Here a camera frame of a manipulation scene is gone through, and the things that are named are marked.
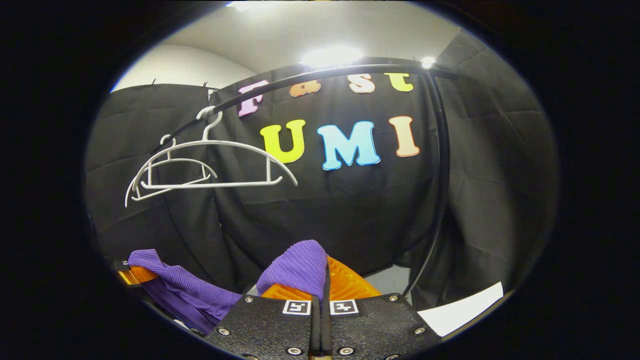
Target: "white ceiling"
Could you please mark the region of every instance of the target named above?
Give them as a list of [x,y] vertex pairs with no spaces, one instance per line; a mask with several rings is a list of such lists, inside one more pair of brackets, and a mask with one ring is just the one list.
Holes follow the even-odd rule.
[[460,28],[406,1],[252,1],[222,7],[165,39],[232,60],[256,73],[292,65],[321,47],[365,56],[437,57]]

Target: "screw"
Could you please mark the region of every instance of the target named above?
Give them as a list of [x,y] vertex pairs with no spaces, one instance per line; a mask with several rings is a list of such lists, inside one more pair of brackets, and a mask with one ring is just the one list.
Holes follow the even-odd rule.
[[302,354],[302,349],[300,349],[299,347],[290,347],[287,349],[287,352],[291,355],[300,355]]
[[338,353],[340,355],[351,355],[351,354],[353,354],[353,348],[352,347],[343,347],[342,349],[340,349],[338,351]]

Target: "white paper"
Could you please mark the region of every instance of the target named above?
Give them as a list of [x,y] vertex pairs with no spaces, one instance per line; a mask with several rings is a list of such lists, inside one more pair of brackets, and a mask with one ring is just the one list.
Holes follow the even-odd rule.
[[436,334],[446,336],[487,310],[503,295],[502,283],[498,282],[468,298],[433,309],[418,311],[418,314]]

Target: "black fabric backdrop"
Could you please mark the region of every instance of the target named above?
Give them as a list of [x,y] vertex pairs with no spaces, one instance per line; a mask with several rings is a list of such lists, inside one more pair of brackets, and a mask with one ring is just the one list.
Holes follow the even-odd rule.
[[[358,63],[414,63],[364,58]],[[502,281],[512,290],[532,266],[552,225],[557,201],[558,164],[548,120],[521,77],[493,51],[460,33],[438,58],[459,78],[438,79],[451,141],[449,203],[442,237],[412,292],[417,309],[441,306]],[[291,65],[257,74],[218,90],[187,85],[145,85],[113,92],[102,107],[86,157],[86,198],[96,226],[97,247],[126,258],[136,249],[157,249],[163,261],[182,265],[228,290],[245,292],[260,273],[297,241],[317,240],[327,253],[367,275],[428,244],[435,200],[433,183],[437,131],[424,79],[410,74],[414,89],[400,92],[389,77],[371,74],[376,89],[357,94],[346,76],[320,79],[320,90],[292,97],[289,88],[264,94],[259,109],[239,117],[240,105],[223,112],[209,138],[264,149],[263,127],[278,124],[283,151],[292,147],[286,123],[303,119],[305,150],[286,164],[295,187],[278,167],[276,186],[175,190],[129,202],[124,191],[165,134],[189,122],[208,104],[219,104],[238,89],[273,82],[309,69]],[[420,153],[396,156],[397,137],[388,123],[410,116]],[[316,133],[335,124],[346,135],[368,120],[381,161],[322,169],[324,142]],[[177,137],[199,139],[204,123]],[[215,181],[262,181],[264,157],[235,147],[208,146],[175,152],[209,164]],[[159,168],[163,183],[196,179],[200,167]]]

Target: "orange gripper pad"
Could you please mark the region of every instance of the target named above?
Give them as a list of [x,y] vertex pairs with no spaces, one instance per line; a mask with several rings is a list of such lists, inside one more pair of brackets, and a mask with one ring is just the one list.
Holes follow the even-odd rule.
[[[382,295],[371,286],[362,276],[340,261],[327,257],[331,272],[329,300],[362,299]],[[280,300],[311,300],[311,294],[290,286],[274,284],[262,294],[262,297]]]

